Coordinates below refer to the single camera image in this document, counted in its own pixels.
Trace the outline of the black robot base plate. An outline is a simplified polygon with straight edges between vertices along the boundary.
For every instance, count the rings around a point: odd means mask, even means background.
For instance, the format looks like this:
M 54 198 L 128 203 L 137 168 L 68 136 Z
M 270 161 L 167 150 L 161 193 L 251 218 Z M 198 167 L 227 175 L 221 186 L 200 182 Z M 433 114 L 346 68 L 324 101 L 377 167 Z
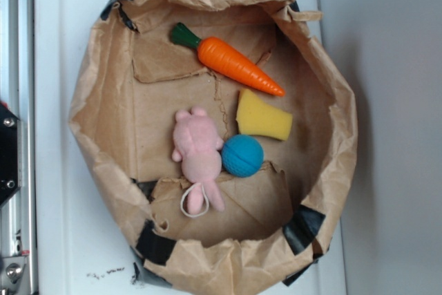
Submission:
M 19 118 L 1 102 L 1 207 L 19 189 Z

